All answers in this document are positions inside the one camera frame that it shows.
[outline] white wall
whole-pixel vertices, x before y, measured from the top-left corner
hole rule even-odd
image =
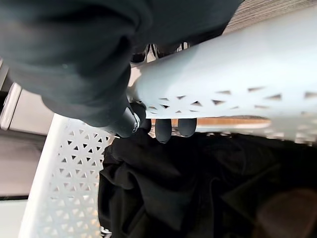
[[[27,200],[0,201],[0,236],[18,238]]]

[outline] finger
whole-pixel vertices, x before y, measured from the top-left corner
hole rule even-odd
[[[197,118],[194,119],[179,119],[178,120],[178,131],[182,136],[192,136],[197,127]]]
[[[155,122],[155,136],[160,143],[166,144],[172,136],[171,119],[158,119]]]

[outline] black jacket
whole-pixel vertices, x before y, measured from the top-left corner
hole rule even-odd
[[[244,135],[195,134],[164,145],[140,130],[106,148],[100,223],[114,238],[250,238],[272,196],[317,188],[316,155]]]
[[[241,0],[0,0],[0,57],[54,112],[102,127],[126,106],[133,46],[226,25]]]

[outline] black cloth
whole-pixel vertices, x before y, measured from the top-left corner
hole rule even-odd
[[[241,1],[1,0],[0,56],[51,110],[103,127],[128,104],[134,47],[219,35]]]
[[[248,238],[274,194],[316,189],[317,149],[254,136],[144,130],[106,148],[99,219],[114,238]]]

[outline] perforated plastic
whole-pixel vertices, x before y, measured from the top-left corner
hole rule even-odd
[[[312,7],[150,63],[141,68],[130,98],[142,101],[148,118],[260,116],[271,123],[205,129],[313,143],[316,26]],[[98,172],[110,141],[104,131],[54,116],[20,238],[99,237]]]
[[[19,237],[99,237],[99,171],[110,141],[104,131],[54,116]]]
[[[316,26],[314,6],[135,68],[131,98],[148,118],[264,117],[267,128],[232,131],[315,142]]]

